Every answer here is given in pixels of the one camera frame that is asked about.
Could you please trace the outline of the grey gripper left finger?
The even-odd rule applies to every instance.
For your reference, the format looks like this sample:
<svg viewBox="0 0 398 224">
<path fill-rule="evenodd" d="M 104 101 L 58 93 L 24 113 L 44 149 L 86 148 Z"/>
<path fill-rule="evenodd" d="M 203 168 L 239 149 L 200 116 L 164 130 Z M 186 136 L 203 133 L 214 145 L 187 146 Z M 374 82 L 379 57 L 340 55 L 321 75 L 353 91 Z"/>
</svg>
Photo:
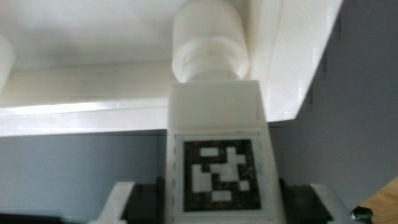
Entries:
<svg viewBox="0 0 398 224">
<path fill-rule="evenodd" d="M 164 179 L 116 182 L 97 218 L 86 224 L 163 224 Z"/>
</svg>

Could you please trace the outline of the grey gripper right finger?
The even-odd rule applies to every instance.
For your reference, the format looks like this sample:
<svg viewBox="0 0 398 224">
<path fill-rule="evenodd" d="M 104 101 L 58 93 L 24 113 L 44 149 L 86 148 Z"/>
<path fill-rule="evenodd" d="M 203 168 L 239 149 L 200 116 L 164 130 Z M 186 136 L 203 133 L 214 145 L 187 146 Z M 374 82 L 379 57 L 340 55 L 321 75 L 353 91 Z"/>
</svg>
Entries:
<svg viewBox="0 0 398 224">
<path fill-rule="evenodd" d="M 285 224 L 354 224 L 331 188 L 278 180 Z"/>
</svg>

